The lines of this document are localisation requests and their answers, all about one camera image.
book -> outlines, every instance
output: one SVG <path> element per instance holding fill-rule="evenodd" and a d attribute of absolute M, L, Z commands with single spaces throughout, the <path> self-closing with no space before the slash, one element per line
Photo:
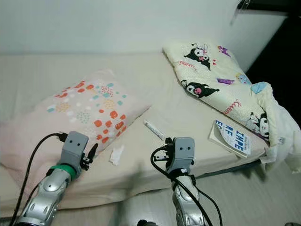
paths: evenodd
<path fill-rule="evenodd" d="M 247 158 L 251 154 L 250 138 L 221 121 L 214 121 L 208 139 L 239 157 Z"/>

cartoon print blanket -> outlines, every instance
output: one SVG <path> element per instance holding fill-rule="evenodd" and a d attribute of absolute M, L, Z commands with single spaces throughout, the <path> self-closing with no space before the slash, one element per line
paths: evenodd
<path fill-rule="evenodd" d="M 274 100 L 270 85 L 265 82 L 252 85 L 228 49 L 208 42 L 174 42 L 163 49 L 188 93 L 270 141 L 271 147 L 279 145 L 277 131 L 281 126 L 273 123 L 272 131 L 270 126 L 280 114 L 280 106 Z M 268 157 L 263 161 L 275 162 L 277 152 L 267 151 Z"/>

green ring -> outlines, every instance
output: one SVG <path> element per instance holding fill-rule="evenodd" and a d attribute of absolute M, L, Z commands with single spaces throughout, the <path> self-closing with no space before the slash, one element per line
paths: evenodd
<path fill-rule="evenodd" d="M 76 171 L 74 170 L 74 168 L 68 165 L 56 165 L 56 166 L 52 166 L 51 169 L 61 169 L 66 171 L 67 173 L 70 174 L 71 180 L 75 179 L 76 177 Z"/>

blanket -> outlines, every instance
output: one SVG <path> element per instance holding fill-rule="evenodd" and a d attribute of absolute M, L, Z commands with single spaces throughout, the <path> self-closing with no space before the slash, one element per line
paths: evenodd
<path fill-rule="evenodd" d="M 173 42 L 163 50 L 189 94 L 269 142 L 262 162 L 272 168 L 292 154 L 287 162 L 293 172 L 301 172 L 300 128 L 278 105 L 268 83 L 252 84 L 234 55 L 221 45 Z M 293 125 L 291 130 L 285 128 L 288 124 Z"/>

bed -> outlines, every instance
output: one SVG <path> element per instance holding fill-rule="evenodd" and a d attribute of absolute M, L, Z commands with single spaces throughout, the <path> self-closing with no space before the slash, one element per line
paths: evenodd
<path fill-rule="evenodd" d="M 263 139 L 240 124 L 191 98 L 162 53 L 2 55 L 0 68 L 0 121 L 27 111 L 42 99 L 62 90 L 70 81 L 78 81 L 102 68 L 111 68 L 122 83 L 152 104 L 95 159 L 88 172 L 83 172 L 68 187 L 60 204 L 61 209 L 118 202 L 138 193 L 170 187 L 170 181 L 150 163 L 152 151 L 162 146 L 163 142 L 144 126 L 145 119 L 168 137 L 194 138 L 195 164 L 192 173 L 195 176 L 255 161 L 267 147 Z M 208 141 L 215 119 L 242 130 L 251 138 L 250 157 L 239 158 Z M 111 151 L 121 145 L 125 146 L 125 151 L 120 164 L 113 166 L 109 162 Z M 1 217 L 8 217 L 13 213 L 19 188 L 3 166 L 0 167 L 0 176 Z"/>

